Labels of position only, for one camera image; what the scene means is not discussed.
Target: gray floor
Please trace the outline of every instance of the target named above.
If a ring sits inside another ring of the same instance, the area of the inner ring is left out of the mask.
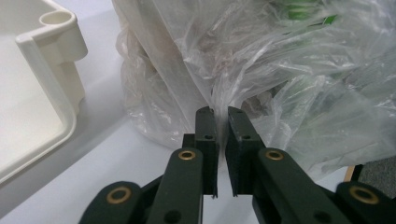
[[[396,197],[396,157],[365,164],[359,181],[381,190],[390,198]]]

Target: pinched plastic bag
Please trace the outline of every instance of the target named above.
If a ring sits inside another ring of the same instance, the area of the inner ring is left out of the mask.
[[[214,109],[244,109],[312,176],[396,154],[392,0],[113,0],[125,104],[172,148]]]

